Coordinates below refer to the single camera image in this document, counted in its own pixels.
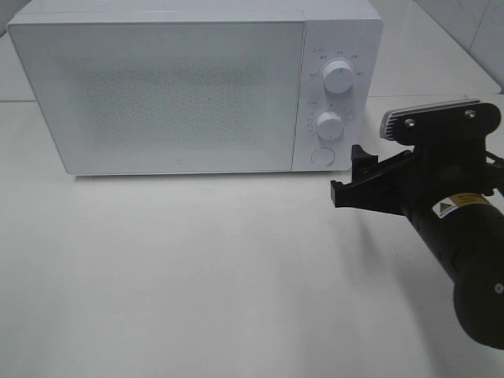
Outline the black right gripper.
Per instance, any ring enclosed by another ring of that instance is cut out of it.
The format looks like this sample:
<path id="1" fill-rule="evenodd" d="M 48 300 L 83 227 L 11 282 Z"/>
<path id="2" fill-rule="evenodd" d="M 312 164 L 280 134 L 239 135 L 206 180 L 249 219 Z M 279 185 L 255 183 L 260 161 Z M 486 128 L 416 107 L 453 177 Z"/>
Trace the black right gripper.
<path id="1" fill-rule="evenodd" d="M 351 183 L 332 180 L 335 208 L 402 215 L 410 221 L 492 221 L 495 188 L 485 137 L 417 144 L 379 160 L 351 147 Z"/>

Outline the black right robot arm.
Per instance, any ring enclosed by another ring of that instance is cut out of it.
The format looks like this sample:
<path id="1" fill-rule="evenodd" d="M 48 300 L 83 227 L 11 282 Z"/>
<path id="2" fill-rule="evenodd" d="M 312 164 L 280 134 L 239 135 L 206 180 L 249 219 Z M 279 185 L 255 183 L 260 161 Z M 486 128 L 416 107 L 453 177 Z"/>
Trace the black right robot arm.
<path id="1" fill-rule="evenodd" d="M 352 179 L 331 182 L 336 208 L 405 217 L 454 283 L 454 311 L 474 341 L 503 348 L 503 161 L 482 139 L 416 145 L 380 161 L 358 144 Z"/>

